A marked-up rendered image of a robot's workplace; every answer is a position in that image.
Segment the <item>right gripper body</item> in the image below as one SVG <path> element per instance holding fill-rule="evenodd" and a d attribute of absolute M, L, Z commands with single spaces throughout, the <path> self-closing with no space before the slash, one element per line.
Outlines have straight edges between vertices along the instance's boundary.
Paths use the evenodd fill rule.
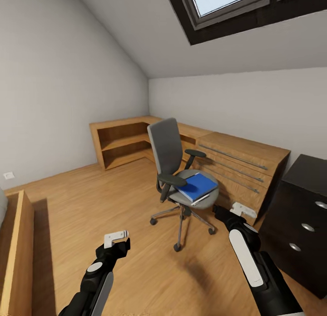
<path fill-rule="evenodd" d="M 218 210 L 217 210 L 217 212 L 215 213 L 214 216 L 215 216 L 216 219 L 222 221 L 225 224 L 226 227 L 227 227 L 228 221 L 231 218 L 238 218 L 238 219 L 240 219 L 240 220 L 247 223 L 247 221 L 243 217 L 238 216 L 235 213 L 231 212 L 230 210 L 227 210 L 227 209 L 225 209 L 223 207 L 220 207 L 220 206 L 218 207 Z"/>

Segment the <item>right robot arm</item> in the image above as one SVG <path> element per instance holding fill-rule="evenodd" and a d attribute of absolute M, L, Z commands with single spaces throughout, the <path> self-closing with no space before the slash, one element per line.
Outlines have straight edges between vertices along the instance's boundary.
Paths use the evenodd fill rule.
<path fill-rule="evenodd" d="M 241 213 L 257 218 L 257 213 L 236 202 L 227 210 L 217 204 L 212 211 L 229 231 L 229 240 L 241 264 L 260 316 L 306 316 L 279 268 L 266 251 L 259 251 L 259 232 L 247 224 Z"/>

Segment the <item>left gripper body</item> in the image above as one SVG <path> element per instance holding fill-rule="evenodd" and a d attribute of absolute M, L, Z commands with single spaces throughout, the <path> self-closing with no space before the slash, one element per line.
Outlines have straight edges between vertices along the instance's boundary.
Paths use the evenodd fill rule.
<path fill-rule="evenodd" d="M 96 249 L 97 258 L 100 258 L 104 254 L 112 255 L 116 264 L 118 258 L 126 257 L 127 255 L 126 241 L 117 242 L 112 247 L 106 249 L 104 249 L 104 245 Z"/>

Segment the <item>swivel chair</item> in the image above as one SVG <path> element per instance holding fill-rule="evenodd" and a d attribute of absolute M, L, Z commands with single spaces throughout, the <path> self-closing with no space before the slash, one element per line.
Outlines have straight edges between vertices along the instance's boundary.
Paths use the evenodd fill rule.
<path fill-rule="evenodd" d="M 215 235 L 214 227 L 202 219 L 198 214 L 190 210 L 189 207 L 205 209 L 214 205 L 218 198 L 218 181 L 214 176 L 207 172 L 189 169 L 195 157 L 205 158 L 207 156 L 205 153 L 193 149 L 185 150 L 185 153 L 189 154 L 190 158 L 185 169 L 174 175 L 174 173 L 179 169 L 183 156 L 178 122 L 175 118 L 166 118 L 165 120 L 152 123 L 147 127 L 147 130 L 154 153 L 154 163 L 157 167 L 156 189 L 157 192 L 161 193 L 160 202 L 163 203 L 168 199 L 168 201 L 178 205 L 177 207 L 151 215 L 150 224 L 154 225 L 155 223 L 153 217 L 180 210 L 178 242 L 173 246 L 174 251 L 178 252 L 181 249 L 180 239 L 184 216 L 189 217 L 190 215 L 193 215 L 209 227 L 210 235 Z M 186 179 L 197 173 L 212 180 L 217 184 L 217 187 L 194 202 L 191 202 L 180 191 L 178 191 L 175 186 L 186 186 L 188 184 Z"/>

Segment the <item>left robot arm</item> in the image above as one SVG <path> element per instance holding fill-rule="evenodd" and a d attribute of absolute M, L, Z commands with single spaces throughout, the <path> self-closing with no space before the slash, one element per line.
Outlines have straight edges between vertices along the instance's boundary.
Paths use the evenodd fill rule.
<path fill-rule="evenodd" d="M 130 250 L 130 238 L 115 243 L 113 240 L 126 238 L 128 231 L 106 234 L 104 244 L 96 249 L 97 259 L 86 270 L 80 292 L 76 293 L 68 306 L 58 316 L 101 316 L 114 281 L 113 268 L 118 258 L 126 257 Z"/>

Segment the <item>folder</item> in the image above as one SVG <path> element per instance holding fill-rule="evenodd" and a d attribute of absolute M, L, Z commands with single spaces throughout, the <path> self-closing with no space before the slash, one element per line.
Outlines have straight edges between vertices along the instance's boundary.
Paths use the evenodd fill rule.
<path fill-rule="evenodd" d="M 175 187 L 191 202 L 194 202 L 217 187 L 216 183 L 199 173 L 187 178 L 186 181 L 188 183 L 186 186 Z"/>

